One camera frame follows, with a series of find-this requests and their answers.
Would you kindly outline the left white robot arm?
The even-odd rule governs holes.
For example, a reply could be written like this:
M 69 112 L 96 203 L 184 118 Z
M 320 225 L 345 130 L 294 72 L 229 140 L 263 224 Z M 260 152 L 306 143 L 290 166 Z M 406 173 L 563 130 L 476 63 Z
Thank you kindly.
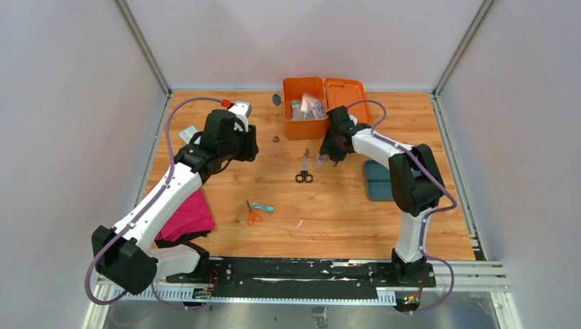
M 179 149 L 168 171 L 135 209 L 112 228 L 99 226 L 92 234 L 96 271 L 124 291 L 138 295 L 154 280 L 183 273 L 191 282 L 204 282 L 210 265 L 206 251 L 192 243 L 152 249 L 162 227 L 209 177 L 231 161 L 252 162 L 258 153 L 256 127 L 249 124 L 251 106 L 237 102 L 213 110 L 204 129 Z

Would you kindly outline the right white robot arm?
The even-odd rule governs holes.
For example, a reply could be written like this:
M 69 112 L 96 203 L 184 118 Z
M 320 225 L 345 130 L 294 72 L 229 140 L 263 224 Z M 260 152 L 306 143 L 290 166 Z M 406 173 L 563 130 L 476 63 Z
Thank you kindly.
M 349 154 L 361 154 L 387 168 L 392 196 L 401 211 L 399 238 L 392 251 L 391 276 L 400 286 L 412 284 L 427 256 L 424 242 L 431 216 L 446 195 L 440 171 L 430 147 L 398 143 L 377 133 L 370 125 L 354 123 L 346 107 L 327 114 L 330 126 L 319 150 L 332 162 Z

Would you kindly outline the blue cotton swab bag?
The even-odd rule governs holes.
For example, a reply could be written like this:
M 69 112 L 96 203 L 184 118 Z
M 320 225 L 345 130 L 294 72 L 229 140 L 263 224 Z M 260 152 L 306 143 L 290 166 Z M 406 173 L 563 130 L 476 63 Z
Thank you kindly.
M 292 110 L 292 120 L 293 121 L 302 120 L 303 115 L 302 115 L 302 111 L 301 111 L 301 101 L 300 100 L 291 101 L 291 110 Z

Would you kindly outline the clear bag blue items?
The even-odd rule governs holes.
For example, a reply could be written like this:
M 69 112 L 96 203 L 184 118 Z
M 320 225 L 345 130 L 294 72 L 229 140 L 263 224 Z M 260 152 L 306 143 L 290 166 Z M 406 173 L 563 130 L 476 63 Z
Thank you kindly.
M 302 120 L 323 119 L 323 106 L 320 99 L 304 93 L 299 107 L 299 118 Z

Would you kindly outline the orange medicine box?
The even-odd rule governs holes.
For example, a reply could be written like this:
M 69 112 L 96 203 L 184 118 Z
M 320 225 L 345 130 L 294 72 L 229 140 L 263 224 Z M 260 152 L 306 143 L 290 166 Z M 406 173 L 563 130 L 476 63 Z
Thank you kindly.
M 291 141 L 320 139 L 328 127 L 327 113 L 339 106 L 346 106 L 349 115 L 359 123 L 370 123 L 371 113 L 365 99 L 362 82 L 339 77 L 287 77 L 282 81 L 285 137 Z M 300 100 L 304 93 L 320 99 L 323 106 L 321 120 L 292 120 L 291 101 Z

